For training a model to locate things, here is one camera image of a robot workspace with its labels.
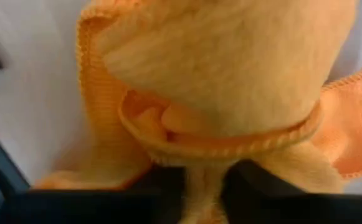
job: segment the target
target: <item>orange microfiber towel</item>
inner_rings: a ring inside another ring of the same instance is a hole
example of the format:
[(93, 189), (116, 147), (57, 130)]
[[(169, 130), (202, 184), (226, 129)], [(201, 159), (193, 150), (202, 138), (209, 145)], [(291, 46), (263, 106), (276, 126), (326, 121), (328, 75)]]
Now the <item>orange microfiber towel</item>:
[(186, 167), (181, 223), (226, 223), (241, 159), (307, 192), (362, 176), (362, 71), (323, 86), (355, 0), (94, 0), (78, 27), (94, 145), (37, 189), (124, 189)]

